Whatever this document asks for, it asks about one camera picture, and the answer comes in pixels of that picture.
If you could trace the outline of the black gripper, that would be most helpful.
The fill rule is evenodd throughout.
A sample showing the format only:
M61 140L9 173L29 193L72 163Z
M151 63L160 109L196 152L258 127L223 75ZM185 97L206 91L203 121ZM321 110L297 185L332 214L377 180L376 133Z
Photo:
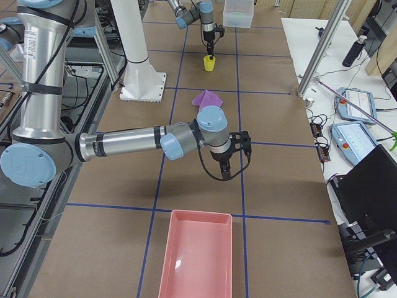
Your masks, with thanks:
M203 39L207 43L207 55L210 57L210 60L213 59L213 43L215 40L215 32L212 31L204 31Z
M220 164L220 173L222 180L230 180L230 158L233 155L233 150L225 146L223 147L210 147L210 153L213 159Z

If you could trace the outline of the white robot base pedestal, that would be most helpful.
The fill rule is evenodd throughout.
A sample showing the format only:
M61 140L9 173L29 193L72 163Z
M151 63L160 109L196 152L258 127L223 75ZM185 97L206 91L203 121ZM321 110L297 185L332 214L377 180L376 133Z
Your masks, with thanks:
M120 99L161 102L167 74L149 61L138 1L113 0L111 5L127 59Z

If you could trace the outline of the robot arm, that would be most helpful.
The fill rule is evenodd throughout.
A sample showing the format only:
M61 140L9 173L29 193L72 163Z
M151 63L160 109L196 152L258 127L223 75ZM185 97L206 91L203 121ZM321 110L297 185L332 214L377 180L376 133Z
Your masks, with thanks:
M64 134L60 129L66 38L79 29L96 33L94 1L19 1L18 18L24 25L24 69L20 91L20 125L11 132L12 145L1 153L2 172L13 183L36 187L79 161L110 155L162 149L169 160L209 146L220 164L222 180L230 178L232 133L222 108L200 108L192 122L105 133ZM210 1L200 1L190 10L178 1L167 1L184 29L202 22L208 53L222 26L213 20ZM111 1L127 60L121 99L161 101L166 73L149 62L138 1Z
M180 29L185 29L196 21L200 21L202 28L203 44L207 49L210 60L214 60L215 35L219 27L215 23L213 15L213 4L211 1L199 1L192 3L190 9L186 8L179 1L168 0L174 12L176 24Z

